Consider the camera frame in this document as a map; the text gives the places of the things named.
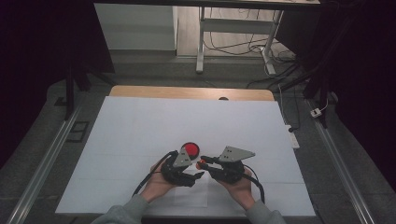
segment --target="hand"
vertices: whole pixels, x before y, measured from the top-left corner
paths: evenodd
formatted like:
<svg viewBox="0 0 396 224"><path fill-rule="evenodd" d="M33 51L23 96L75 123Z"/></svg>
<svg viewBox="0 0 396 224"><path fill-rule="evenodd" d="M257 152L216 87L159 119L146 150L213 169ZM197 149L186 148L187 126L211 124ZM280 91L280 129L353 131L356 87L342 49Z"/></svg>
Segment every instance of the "hand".
<svg viewBox="0 0 396 224"><path fill-rule="evenodd" d="M251 172L245 168L245 174L251 176ZM228 190L231 197L238 202L245 210L248 210L255 203L251 195L251 182L250 180L242 177L238 182L228 184L223 181L218 181L224 188Z"/></svg>
<svg viewBox="0 0 396 224"><path fill-rule="evenodd" d="M154 169L156 164L151 166L150 171ZM163 178L163 174L161 174L161 167L163 166L163 162L158 166L157 170L155 172L159 173L154 173L151 178L148 180L148 183L146 184L145 188L143 191L140 193L140 195L148 201L148 203L151 203L157 198L162 197L164 194L166 194L170 189L176 187L176 185L172 185L169 182L167 182Z"/></svg>

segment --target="wooden floor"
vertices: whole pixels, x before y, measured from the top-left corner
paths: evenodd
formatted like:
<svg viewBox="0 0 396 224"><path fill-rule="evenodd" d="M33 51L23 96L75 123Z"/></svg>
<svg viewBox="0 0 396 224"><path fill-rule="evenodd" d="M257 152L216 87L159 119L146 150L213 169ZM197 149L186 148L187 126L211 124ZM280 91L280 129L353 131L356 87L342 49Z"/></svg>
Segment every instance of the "wooden floor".
<svg viewBox="0 0 396 224"><path fill-rule="evenodd" d="M196 56L199 41L199 13L198 7L178 7L178 30L177 30L177 56ZM260 20L271 21L274 15L273 10L243 9L243 8L206 8L206 18L223 18L234 20ZM248 42L252 41L250 46L264 45L267 35L252 34L228 34L228 33L209 33L205 32L205 44L212 48L205 47L205 56L238 56L238 57L261 57L259 52L249 52ZM241 46L222 49L229 51L232 55L214 48L222 48L235 44L246 43ZM272 46L274 54L287 50L283 45L277 43Z"/></svg>

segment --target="gray sweatshirt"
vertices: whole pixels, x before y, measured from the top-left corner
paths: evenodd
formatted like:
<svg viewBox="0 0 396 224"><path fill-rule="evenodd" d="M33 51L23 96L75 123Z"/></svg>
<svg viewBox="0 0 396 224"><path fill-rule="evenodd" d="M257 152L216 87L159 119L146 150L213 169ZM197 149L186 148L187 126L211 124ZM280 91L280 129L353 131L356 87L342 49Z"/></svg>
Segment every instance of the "gray sweatshirt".
<svg viewBox="0 0 396 224"><path fill-rule="evenodd" d="M92 224L140 224L148 206L149 203L136 194L124 206L112 206L106 214L97 218ZM286 224L278 211L271 212L261 200L255 202L246 211L246 215L252 224Z"/></svg>

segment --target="person's right hand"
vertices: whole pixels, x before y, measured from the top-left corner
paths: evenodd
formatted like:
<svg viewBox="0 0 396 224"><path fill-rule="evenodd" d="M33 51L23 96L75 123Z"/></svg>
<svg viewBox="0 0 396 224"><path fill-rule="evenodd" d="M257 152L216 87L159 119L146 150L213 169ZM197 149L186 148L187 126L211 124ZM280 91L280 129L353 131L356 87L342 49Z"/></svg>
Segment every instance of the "person's right hand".
<svg viewBox="0 0 396 224"><path fill-rule="evenodd" d="M251 176L251 172L245 168L245 174ZM228 190L231 197L239 203L245 210L248 210L255 203L253 196L251 195L251 182L250 180L242 177L236 183L228 184L223 181L218 181L224 188Z"/></svg>

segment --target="white wall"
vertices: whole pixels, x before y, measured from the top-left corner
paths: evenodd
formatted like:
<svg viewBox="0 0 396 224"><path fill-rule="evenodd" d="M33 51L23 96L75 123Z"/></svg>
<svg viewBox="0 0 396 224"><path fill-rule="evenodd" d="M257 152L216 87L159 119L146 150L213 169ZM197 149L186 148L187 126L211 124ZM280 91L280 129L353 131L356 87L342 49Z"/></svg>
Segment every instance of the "white wall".
<svg viewBox="0 0 396 224"><path fill-rule="evenodd" d="M109 49L175 50L175 7L95 4Z"/></svg>

